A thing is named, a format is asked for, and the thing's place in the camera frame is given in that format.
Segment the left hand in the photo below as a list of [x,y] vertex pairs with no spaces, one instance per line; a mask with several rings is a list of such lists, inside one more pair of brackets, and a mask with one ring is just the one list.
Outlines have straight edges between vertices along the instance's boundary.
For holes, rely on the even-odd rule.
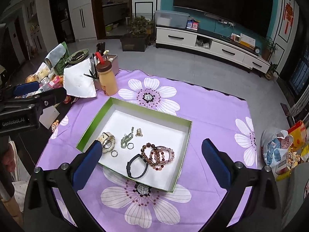
[[15,163],[15,156],[14,150],[10,143],[8,143],[8,150],[4,153],[1,159],[1,163],[4,166],[4,169],[8,172],[12,173],[15,171],[16,163]]

